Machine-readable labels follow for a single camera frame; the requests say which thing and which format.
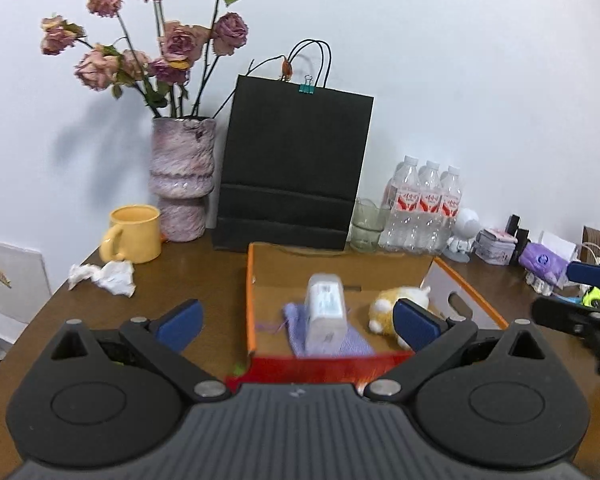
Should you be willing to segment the yellow white plush toy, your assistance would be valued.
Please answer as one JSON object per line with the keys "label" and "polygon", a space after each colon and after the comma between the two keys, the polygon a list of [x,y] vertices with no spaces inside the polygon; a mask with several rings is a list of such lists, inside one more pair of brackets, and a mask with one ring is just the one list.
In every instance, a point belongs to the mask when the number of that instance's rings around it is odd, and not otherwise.
{"label": "yellow white plush toy", "polygon": [[368,310],[368,329],[378,335],[393,336],[403,350],[411,350],[408,343],[400,337],[393,326],[393,308],[399,299],[413,301],[425,310],[429,309],[429,294],[431,288],[400,286],[383,290],[370,305]]}

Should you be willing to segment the white tissue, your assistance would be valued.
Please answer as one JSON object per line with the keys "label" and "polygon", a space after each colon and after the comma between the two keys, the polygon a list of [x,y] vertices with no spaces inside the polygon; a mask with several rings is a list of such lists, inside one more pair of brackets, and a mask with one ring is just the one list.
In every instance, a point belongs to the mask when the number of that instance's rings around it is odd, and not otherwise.
{"label": "white tissue", "polygon": [[129,261],[109,261],[103,266],[72,266],[67,280],[68,289],[74,289],[83,281],[91,281],[111,295],[132,297],[136,289],[133,275],[134,266]]}

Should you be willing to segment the translucent plastic container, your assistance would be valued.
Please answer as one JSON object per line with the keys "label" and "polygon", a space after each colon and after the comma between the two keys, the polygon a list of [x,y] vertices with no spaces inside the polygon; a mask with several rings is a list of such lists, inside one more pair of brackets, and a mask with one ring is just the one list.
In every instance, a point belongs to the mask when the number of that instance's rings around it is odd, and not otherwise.
{"label": "translucent plastic container", "polygon": [[347,331],[347,308],[340,277],[313,274],[306,289],[306,353],[334,356],[340,351]]}

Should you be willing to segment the purple knitted cloth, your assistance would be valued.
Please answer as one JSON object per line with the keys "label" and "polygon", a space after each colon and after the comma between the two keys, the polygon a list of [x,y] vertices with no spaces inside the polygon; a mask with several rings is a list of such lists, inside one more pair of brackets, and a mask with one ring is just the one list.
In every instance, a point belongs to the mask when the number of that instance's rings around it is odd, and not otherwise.
{"label": "purple knitted cloth", "polygon": [[334,326],[329,325],[327,318],[319,318],[313,323],[304,304],[286,304],[283,315],[290,348],[297,358],[374,354],[373,348],[355,328],[343,324],[343,318],[336,318]]}

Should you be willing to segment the white robot figurine speaker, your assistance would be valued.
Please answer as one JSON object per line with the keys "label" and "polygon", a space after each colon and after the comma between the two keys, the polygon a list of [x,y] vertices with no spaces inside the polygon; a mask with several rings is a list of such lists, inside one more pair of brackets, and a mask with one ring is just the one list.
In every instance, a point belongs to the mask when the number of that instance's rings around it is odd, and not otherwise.
{"label": "white robot figurine speaker", "polygon": [[446,243],[444,254],[459,263],[468,263],[472,244],[481,230],[478,214],[469,208],[461,209],[452,227],[452,235]]}

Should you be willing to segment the grey printed tin box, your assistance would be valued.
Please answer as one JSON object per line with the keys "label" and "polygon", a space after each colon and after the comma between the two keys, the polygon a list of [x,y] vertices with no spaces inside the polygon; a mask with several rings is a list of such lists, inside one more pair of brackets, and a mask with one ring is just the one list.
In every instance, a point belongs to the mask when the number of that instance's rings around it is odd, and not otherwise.
{"label": "grey printed tin box", "polygon": [[508,266],[517,239],[504,231],[482,229],[476,236],[474,254],[492,266]]}

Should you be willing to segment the clear water bottle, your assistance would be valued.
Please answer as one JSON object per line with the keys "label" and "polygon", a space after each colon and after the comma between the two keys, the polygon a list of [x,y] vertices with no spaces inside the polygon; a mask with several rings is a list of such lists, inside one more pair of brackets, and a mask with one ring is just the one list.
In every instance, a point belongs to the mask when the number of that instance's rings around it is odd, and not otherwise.
{"label": "clear water bottle", "polygon": [[388,252],[402,249],[405,237],[412,228],[413,214],[420,197],[418,159],[405,155],[403,162],[389,180],[382,204],[389,209],[389,215],[382,232],[379,245]]}
{"label": "clear water bottle", "polygon": [[428,160],[418,170],[420,197],[417,204],[416,249],[424,252],[428,245],[431,226],[439,212],[442,187],[440,181],[440,164]]}
{"label": "clear water bottle", "polygon": [[455,217],[460,210],[460,202],[463,197],[463,188],[460,183],[460,170],[454,166],[449,166],[448,170],[442,174],[441,185],[441,221],[438,231],[436,252],[442,252],[445,248],[446,242],[451,236]]}

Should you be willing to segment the left clear water bottle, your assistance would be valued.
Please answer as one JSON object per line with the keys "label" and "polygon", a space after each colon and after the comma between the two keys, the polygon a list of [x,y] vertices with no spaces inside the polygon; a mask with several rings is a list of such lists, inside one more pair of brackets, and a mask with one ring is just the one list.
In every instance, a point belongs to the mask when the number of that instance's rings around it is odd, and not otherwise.
{"label": "left clear water bottle", "polygon": [[413,214],[420,197],[418,159],[405,155],[403,162],[389,180],[382,204],[389,209],[389,215],[382,232],[379,245],[388,252],[402,249],[405,237],[412,228]]}

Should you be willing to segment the orange cardboard pumpkin box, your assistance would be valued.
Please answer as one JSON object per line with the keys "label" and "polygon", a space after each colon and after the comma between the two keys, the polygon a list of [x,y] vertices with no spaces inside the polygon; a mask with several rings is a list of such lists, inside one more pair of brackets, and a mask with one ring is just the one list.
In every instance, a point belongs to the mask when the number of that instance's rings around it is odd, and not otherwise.
{"label": "orange cardboard pumpkin box", "polygon": [[[373,348],[372,356],[294,356],[283,308],[306,299],[310,277],[335,274],[343,284],[350,325]],[[358,387],[388,372],[412,354],[390,336],[368,328],[368,310],[381,292],[399,285],[431,288],[430,308],[438,315],[464,315],[481,328],[504,330],[507,322],[452,266],[438,257],[355,250],[329,252],[252,243],[246,285],[247,354],[244,374],[226,378],[230,390],[245,384],[352,382]]]}

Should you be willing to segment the green tinted drinking glass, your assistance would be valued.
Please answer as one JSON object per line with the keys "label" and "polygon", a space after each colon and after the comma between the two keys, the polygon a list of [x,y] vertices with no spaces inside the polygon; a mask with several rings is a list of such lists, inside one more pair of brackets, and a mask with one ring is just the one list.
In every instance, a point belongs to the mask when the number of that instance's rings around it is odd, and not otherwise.
{"label": "green tinted drinking glass", "polygon": [[390,209],[368,198],[355,201],[350,227],[350,245],[358,252],[374,252],[384,232]]}

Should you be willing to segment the right clear water bottle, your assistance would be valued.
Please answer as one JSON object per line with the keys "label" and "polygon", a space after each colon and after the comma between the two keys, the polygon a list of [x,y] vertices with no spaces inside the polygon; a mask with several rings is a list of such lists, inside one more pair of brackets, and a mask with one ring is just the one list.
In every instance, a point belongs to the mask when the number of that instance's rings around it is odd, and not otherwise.
{"label": "right clear water bottle", "polygon": [[448,170],[442,174],[441,185],[441,221],[438,231],[436,252],[442,252],[445,248],[446,242],[451,236],[455,217],[460,210],[460,202],[463,197],[463,188],[460,183],[460,170],[454,166],[449,166]]}

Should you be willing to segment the pink marbled ceramic vase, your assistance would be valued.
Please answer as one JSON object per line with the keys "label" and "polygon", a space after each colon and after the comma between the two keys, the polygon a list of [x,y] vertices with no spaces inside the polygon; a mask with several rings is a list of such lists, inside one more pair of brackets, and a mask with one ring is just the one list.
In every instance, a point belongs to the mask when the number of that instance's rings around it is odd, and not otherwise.
{"label": "pink marbled ceramic vase", "polygon": [[206,230],[214,141],[212,118],[152,121],[149,191],[158,197],[161,231],[171,242],[191,242]]}

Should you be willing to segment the black paper shopping bag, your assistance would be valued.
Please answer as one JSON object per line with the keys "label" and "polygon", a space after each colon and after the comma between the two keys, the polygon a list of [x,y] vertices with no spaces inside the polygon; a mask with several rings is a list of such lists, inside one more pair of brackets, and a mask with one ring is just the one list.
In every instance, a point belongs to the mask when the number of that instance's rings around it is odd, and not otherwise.
{"label": "black paper shopping bag", "polygon": [[254,242],[341,250],[358,192],[374,100],[328,88],[332,48],[317,41],[313,94],[299,92],[292,63],[311,39],[282,56],[279,79],[236,81],[224,146],[212,244],[244,252]]}

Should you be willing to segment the dried rose bouquet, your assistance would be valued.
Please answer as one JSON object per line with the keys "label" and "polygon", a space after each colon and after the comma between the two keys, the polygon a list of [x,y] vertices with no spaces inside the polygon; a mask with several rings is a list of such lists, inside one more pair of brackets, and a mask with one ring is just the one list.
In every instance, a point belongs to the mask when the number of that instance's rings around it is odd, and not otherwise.
{"label": "dried rose bouquet", "polygon": [[150,44],[130,34],[122,16],[128,0],[86,0],[86,10],[117,23],[120,34],[96,41],[84,26],[54,14],[41,21],[41,53],[57,56],[76,46],[85,52],[73,69],[82,86],[110,91],[120,99],[125,90],[140,94],[155,118],[189,119],[200,115],[202,97],[221,58],[245,47],[249,27],[236,12],[222,12],[240,0],[214,0],[210,23],[169,20],[164,0],[140,0],[149,6]]}

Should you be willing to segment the teal binder clip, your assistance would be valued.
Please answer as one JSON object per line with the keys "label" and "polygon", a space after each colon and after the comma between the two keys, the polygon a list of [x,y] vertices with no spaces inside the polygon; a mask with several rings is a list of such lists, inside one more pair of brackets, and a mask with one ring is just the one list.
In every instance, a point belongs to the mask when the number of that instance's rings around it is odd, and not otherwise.
{"label": "teal binder clip", "polygon": [[313,94],[315,91],[315,86],[313,84],[313,76],[306,75],[304,76],[304,81],[299,86],[299,92],[302,94]]}

